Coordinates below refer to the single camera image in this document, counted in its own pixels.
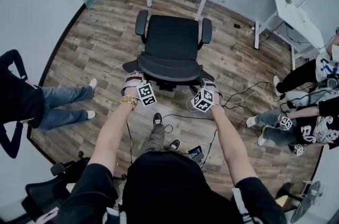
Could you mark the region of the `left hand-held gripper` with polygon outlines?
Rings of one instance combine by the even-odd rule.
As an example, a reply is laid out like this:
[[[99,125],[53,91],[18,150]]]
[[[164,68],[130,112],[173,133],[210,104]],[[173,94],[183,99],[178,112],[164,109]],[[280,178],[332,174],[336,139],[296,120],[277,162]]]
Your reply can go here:
[[[138,103],[149,106],[157,102],[151,83],[144,78],[144,73],[140,71],[134,71],[127,75],[121,95],[121,102],[127,102],[133,107],[136,107]]]

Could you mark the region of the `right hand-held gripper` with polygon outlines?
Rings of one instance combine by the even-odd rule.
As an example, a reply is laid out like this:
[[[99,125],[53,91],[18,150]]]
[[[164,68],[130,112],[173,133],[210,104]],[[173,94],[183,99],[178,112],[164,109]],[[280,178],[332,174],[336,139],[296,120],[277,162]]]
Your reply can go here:
[[[220,106],[222,93],[213,81],[202,79],[202,85],[192,86],[191,91],[193,92],[191,104],[196,110],[206,113],[212,106]]]

